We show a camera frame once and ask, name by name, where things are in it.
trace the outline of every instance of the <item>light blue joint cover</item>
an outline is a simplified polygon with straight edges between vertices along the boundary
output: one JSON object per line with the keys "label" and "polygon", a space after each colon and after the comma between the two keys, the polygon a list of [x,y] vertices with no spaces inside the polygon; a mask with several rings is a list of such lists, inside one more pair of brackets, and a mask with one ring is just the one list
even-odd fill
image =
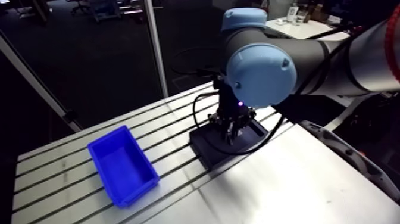
{"label": "light blue joint cover", "polygon": [[224,13],[221,31],[244,27],[265,29],[267,13],[260,8],[231,8]]}
{"label": "light blue joint cover", "polygon": [[277,46],[252,43],[237,50],[227,63],[225,82],[248,107],[263,108],[282,102],[297,80],[291,57]]}

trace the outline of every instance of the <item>white desk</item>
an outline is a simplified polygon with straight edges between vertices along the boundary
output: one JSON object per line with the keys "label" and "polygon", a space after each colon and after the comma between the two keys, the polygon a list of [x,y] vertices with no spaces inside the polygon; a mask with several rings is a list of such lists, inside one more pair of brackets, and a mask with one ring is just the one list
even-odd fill
{"label": "white desk", "polygon": [[[192,101],[212,90],[204,84],[19,156],[12,223],[398,223],[399,206],[290,122],[255,154],[207,172],[189,131]],[[217,102],[198,102],[201,124]],[[271,107],[257,110],[268,130],[279,117]],[[161,176],[126,209],[113,206],[86,148],[121,125]]]}
{"label": "white desk", "polygon": [[[329,27],[328,25],[314,20],[310,20],[308,23],[299,23],[298,26],[290,23],[278,25],[277,21],[278,19],[269,20],[266,22],[266,25],[269,29],[275,30],[287,37],[294,39],[306,39],[310,36],[333,30],[333,28]],[[339,32],[320,39],[324,41],[339,41],[346,39],[348,36],[349,35],[347,33]]]}

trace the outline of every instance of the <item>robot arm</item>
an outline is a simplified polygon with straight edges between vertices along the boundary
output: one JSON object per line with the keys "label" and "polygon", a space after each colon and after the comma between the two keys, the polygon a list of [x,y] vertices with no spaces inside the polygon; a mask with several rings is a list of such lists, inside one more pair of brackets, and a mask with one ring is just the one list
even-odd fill
{"label": "robot arm", "polygon": [[[294,93],[340,41],[271,39],[263,33],[266,13],[256,8],[226,11],[222,26],[224,82],[249,107],[278,104]],[[386,22],[354,39],[330,60],[301,94],[362,95],[396,91],[384,49]],[[400,23],[394,49],[400,61]]]}

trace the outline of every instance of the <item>bottle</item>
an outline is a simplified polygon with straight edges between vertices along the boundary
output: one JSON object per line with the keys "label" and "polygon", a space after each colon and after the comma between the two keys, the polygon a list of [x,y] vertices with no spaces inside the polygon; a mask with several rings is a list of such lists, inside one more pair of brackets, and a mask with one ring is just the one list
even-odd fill
{"label": "bottle", "polygon": [[291,3],[290,7],[289,7],[289,11],[287,12],[287,16],[286,16],[286,21],[288,23],[293,23],[296,21],[296,14],[297,11],[299,10],[299,7],[297,6],[297,3]]}

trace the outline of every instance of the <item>white surface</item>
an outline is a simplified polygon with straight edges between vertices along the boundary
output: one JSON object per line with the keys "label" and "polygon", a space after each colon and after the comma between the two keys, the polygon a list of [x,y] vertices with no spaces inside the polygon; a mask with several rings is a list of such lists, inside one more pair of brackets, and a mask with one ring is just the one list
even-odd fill
{"label": "white surface", "polygon": [[[278,217],[282,222],[293,218],[318,223],[324,215],[331,219],[337,215],[331,222],[337,223],[346,210],[352,212],[346,214],[349,220],[356,223],[397,222],[400,211],[396,204],[308,132],[293,129],[290,122],[256,154],[235,157],[207,172],[189,146],[189,132],[194,129],[191,102],[198,94],[209,92],[209,86],[156,102],[24,155],[18,163],[12,224],[231,224],[264,221],[265,214],[269,214],[267,221],[275,223],[281,222]],[[203,109],[199,121],[215,112],[216,102],[217,96],[198,102],[197,110]],[[146,111],[154,105],[157,107]],[[257,110],[256,119],[267,130],[279,117],[271,107]],[[157,187],[125,209],[108,198],[85,148],[121,125],[131,128],[162,175]],[[174,205],[179,206],[178,211],[173,210]]]}
{"label": "white surface", "polygon": [[[278,19],[270,20],[266,22],[266,25],[269,29],[273,29],[285,36],[294,39],[306,39],[310,36],[314,36],[320,33],[324,33],[329,30],[333,30],[333,28],[329,27],[326,24],[310,20],[308,23],[299,23],[298,26],[286,23],[283,25],[277,24]],[[342,39],[346,39],[349,35],[344,32],[335,33],[329,36],[325,36],[320,38],[320,40],[324,41],[339,41]]]}
{"label": "white surface", "polygon": [[[218,172],[207,173],[189,147],[189,132],[194,129],[191,103],[209,91],[207,83],[20,156],[12,223],[140,223],[211,180]],[[198,102],[199,121],[215,112],[217,98]],[[273,113],[271,107],[257,110],[256,119],[265,119],[261,124],[271,129],[279,119]],[[110,202],[86,148],[88,142],[121,125],[131,128],[163,175],[158,187],[127,209]],[[291,126],[283,125],[279,133]],[[236,157],[224,169],[241,159]]]}
{"label": "white surface", "polygon": [[[190,209],[194,204],[199,206]],[[396,224],[400,207],[296,125],[147,223],[198,219],[211,224]]]}

